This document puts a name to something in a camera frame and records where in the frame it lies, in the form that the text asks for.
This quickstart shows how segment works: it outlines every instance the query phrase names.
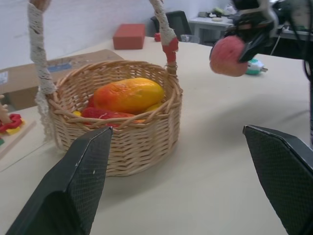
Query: cardboard box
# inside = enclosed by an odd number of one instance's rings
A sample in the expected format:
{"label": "cardboard box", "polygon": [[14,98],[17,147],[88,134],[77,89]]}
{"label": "cardboard box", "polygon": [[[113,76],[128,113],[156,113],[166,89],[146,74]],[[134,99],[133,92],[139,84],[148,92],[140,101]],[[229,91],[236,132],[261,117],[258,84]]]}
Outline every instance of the cardboard box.
{"label": "cardboard box", "polygon": [[[110,50],[69,56],[48,61],[48,69],[53,81],[57,81],[70,71],[81,66],[110,60],[123,60]],[[10,103],[15,109],[25,109],[35,106],[39,79],[34,64],[22,65],[0,70],[0,94],[8,93]]]}
{"label": "cardboard box", "polygon": [[145,36],[144,24],[122,24],[113,36],[114,49],[142,49]]}

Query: beige tabletop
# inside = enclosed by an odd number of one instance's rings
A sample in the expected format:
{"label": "beige tabletop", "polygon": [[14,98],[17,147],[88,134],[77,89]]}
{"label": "beige tabletop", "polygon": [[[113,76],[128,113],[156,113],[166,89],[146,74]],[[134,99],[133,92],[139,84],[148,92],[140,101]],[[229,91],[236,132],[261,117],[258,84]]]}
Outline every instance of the beige tabletop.
{"label": "beige tabletop", "polygon": [[[80,51],[112,49],[112,42]],[[286,235],[266,198],[242,134],[255,124],[309,141],[309,86],[301,61],[258,55],[268,72],[239,78],[214,74],[210,47],[180,43],[184,89],[181,134],[166,161],[137,175],[107,178],[92,235]],[[116,51],[124,59],[165,65],[161,45]],[[21,111],[38,118],[36,108]],[[0,234],[42,177],[59,161],[38,124],[8,153],[23,158],[0,173]]]}

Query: white wall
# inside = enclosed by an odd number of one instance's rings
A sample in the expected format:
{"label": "white wall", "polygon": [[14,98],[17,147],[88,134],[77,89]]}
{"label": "white wall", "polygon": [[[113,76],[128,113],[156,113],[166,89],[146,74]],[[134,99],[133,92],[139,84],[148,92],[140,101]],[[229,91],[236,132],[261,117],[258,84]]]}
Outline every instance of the white wall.
{"label": "white wall", "polygon": [[[28,0],[0,0],[0,69],[30,63]],[[164,0],[166,11],[183,10],[187,17],[210,11],[219,0]],[[145,23],[151,35],[153,8],[148,0],[52,0],[45,12],[48,59],[63,56],[112,38],[121,23]]]}

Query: basket handle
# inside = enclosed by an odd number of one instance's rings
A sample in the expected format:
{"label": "basket handle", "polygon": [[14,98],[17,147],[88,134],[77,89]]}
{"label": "basket handle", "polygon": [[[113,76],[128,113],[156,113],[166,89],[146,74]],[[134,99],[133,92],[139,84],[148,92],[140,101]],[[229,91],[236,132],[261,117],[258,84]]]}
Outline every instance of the basket handle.
{"label": "basket handle", "polygon": [[149,0],[155,9],[155,16],[159,21],[161,43],[167,58],[167,71],[176,75],[176,52],[178,51],[178,39],[172,28],[170,28],[165,10],[163,8],[163,0]]}
{"label": "basket handle", "polygon": [[56,137],[53,122],[49,115],[49,105],[46,95],[53,94],[57,88],[53,83],[48,70],[44,48],[43,12],[48,8],[50,0],[29,0],[28,4],[28,30],[30,35],[30,58],[35,64],[37,75],[40,80],[35,101],[44,126],[45,141]]}

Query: colorful toy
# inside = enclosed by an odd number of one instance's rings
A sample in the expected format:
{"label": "colorful toy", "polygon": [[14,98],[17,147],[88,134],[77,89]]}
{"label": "colorful toy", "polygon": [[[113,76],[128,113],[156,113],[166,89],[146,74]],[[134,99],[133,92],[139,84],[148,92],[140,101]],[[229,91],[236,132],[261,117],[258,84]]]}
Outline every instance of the colorful toy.
{"label": "colorful toy", "polygon": [[257,60],[252,59],[248,61],[248,70],[246,71],[246,74],[249,75],[258,75],[260,72],[267,72],[268,69],[264,68],[264,64]]}
{"label": "colorful toy", "polygon": [[137,114],[163,98],[164,90],[158,83],[138,77],[100,87],[94,92],[94,105],[97,109]]}
{"label": "colorful toy", "polygon": [[11,114],[8,116],[6,109],[7,105],[0,104],[0,133],[8,133],[9,135],[13,135],[19,132],[20,127],[25,124],[22,120],[21,115],[19,114]]}
{"label": "colorful toy", "polygon": [[[110,110],[100,110],[93,107],[85,108],[82,111],[82,117],[84,118],[98,118],[98,119],[110,119],[110,118],[131,118],[134,117],[133,114],[127,114],[122,112],[113,112]],[[136,120],[135,123],[143,122],[144,120]],[[107,126],[118,127],[119,124],[108,123]]]}
{"label": "colorful toy", "polygon": [[81,117],[81,115],[82,115],[82,113],[79,112],[79,111],[74,111],[73,114],[76,115],[76,116],[79,116],[79,117]]}
{"label": "colorful toy", "polygon": [[237,36],[219,40],[211,50],[210,67],[213,72],[239,77],[248,69],[248,62],[239,63],[245,43]]}
{"label": "colorful toy", "polygon": [[0,159],[36,125],[35,121],[26,125],[19,114],[8,115],[6,108],[7,105],[0,103],[0,133],[3,135],[2,138],[0,138]]}

